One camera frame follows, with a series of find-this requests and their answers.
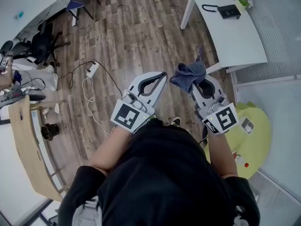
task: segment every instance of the power strip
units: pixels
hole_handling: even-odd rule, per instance
[[[98,67],[99,67],[99,63],[96,62],[96,61],[93,62],[91,68],[89,69],[90,72],[87,72],[87,76],[88,76],[89,78],[92,78],[93,75],[95,74],[96,70],[98,69]]]

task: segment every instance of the white backpack strap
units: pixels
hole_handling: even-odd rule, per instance
[[[102,221],[102,209],[98,204],[98,196],[95,196],[75,210],[72,226],[102,226]]]

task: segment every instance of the black shoe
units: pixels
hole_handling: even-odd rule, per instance
[[[180,127],[181,122],[182,122],[182,119],[178,116],[178,117],[174,118],[170,124],[173,126]]]

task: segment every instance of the white desk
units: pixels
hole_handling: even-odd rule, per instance
[[[0,0],[0,47],[13,40],[27,24],[58,0]],[[19,20],[14,16],[24,12]]]
[[[218,63],[206,70],[207,74],[225,67],[233,67],[228,70],[230,72],[268,62],[261,39],[247,11],[239,19],[223,19],[219,12],[202,9],[203,4],[225,6],[234,4],[234,0],[188,0],[181,29],[185,29],[195,3],[208,27],[219,59]]]

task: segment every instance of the white shoe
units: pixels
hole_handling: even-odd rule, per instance
[[[54,80],[55,80],[55,86],[54,86],[54,87],[51,87],[50,89],[51,89],[52,91],[57,91],[57,87],[58,87],[58,75],[57,75],[57,73],[54,73],[54,74],[53,74],[53,77],[54,77]]]
[[[45,69],[45,71],[47,73],[54,73],[55,72],[55,69],[52,65],[48,65],[47,68]]]

